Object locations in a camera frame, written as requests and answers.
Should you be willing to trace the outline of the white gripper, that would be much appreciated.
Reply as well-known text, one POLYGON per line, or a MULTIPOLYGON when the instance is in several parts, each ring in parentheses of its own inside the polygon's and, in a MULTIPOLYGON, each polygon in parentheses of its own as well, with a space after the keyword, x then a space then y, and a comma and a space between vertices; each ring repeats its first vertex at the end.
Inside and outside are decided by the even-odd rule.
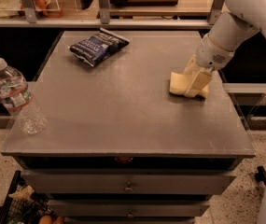
POLYGON ((195 56, 191 56, 183 71, 183 74, 187 76, 187 87, 184 95, 188 98, 195 96, 206 98, 209 93, 208 85, 213 78, 209 69, 220 70, 224 68, 233 56, 234 52, 224 50, 209 35, 205 35, 195 52, 195 56))

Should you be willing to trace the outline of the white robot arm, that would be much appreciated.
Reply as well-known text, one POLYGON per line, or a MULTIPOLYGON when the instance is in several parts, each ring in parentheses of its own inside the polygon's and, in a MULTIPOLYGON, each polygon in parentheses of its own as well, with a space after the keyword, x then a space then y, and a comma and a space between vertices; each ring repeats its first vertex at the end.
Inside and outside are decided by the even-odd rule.
POLYGON ((212 73, 226 66, 238 47, 256 33, 266 38, 266 0, 224 0, 222 13, 189 61, 184 95, 198 95, 212 80, 212 73))

